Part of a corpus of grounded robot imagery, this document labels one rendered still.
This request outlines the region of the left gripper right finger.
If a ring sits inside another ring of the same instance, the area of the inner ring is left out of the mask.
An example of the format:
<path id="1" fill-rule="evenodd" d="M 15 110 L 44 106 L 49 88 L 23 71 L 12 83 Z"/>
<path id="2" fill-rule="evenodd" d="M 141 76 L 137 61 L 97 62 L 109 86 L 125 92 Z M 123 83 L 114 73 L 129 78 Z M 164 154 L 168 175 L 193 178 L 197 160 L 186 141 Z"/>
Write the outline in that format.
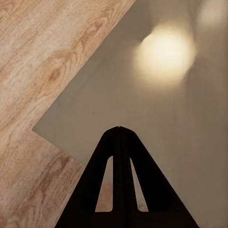
<path id="1" fill-rule="evenodd" d="M 199 228 L 137 134 L 119 127 L 126 228 Z M 149 212 L 138 210 L 130 158 Z"/>

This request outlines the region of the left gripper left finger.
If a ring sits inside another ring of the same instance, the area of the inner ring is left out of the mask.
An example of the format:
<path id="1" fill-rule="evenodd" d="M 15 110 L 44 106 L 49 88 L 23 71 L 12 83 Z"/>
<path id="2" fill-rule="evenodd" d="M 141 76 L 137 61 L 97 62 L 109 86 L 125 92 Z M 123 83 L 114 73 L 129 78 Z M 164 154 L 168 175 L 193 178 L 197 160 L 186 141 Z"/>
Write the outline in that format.
<path id="1" fill-rule="evenodd" d="M 113 210 L 96 212 L 107 165 L 113 156 Z M 99 141 L 55 228 L 126 228 L 119 127 Z"/>

